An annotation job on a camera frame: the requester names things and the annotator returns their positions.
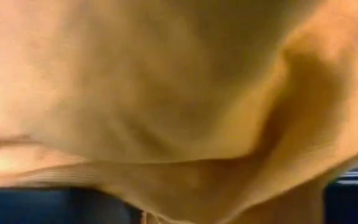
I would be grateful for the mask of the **mustard yellow towel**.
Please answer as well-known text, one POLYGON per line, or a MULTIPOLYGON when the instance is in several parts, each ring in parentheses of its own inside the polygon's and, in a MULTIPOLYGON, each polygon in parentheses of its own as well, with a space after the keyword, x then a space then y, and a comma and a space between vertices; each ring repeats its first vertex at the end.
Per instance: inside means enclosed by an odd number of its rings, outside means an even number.
POLYGON ((163 224, 321 224, 358 164, 358 0, 92 0, 27 122, 163 224))

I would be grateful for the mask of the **green table mat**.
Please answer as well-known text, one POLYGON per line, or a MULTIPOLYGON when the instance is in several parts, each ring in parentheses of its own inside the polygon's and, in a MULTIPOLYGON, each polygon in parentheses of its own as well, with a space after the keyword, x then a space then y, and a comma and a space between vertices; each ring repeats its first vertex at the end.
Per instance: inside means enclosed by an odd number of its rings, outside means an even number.
MULTIPOLYGON (((324 224, 358 224, 358 168, 326 188, 324 224)), ((0 224, 145 224, 140 210, 88 189, 0 189, 0 224)))

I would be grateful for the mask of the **peach striped towel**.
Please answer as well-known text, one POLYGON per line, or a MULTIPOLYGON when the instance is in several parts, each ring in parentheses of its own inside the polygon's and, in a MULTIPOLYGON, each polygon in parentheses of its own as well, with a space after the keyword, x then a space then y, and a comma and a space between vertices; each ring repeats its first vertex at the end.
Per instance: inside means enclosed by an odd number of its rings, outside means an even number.
POLYGON ((75 70, 70 30, 84 0, 0 0, 0 187, 100 187, 84 157, 56 147, 48 117, 75 70))

